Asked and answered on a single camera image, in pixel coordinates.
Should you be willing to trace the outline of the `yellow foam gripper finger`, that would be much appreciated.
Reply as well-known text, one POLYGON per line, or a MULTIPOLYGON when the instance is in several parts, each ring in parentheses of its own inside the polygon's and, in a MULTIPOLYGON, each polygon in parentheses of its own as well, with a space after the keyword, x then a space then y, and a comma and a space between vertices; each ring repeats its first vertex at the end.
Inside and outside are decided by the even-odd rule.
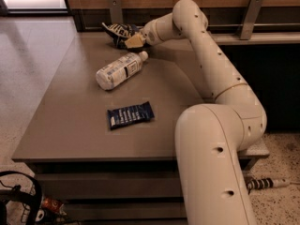
POLYGON ((145 38, 141 33, 136 33, 125 41, 128 49, 141 48, 145 44, 145 38))

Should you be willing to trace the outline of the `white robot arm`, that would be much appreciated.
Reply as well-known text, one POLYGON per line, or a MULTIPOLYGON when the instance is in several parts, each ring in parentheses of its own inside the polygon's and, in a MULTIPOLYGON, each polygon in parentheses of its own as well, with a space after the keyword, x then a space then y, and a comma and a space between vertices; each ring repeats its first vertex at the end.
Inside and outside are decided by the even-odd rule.
POLYGON ((140 45, 187 38, 210 92, 212 101, 183 111, 175 127, 188 225, 257 225, 237 153, 262 137, 266 113, 207 26, 194 1, 179 0, 136 37, 140 45))

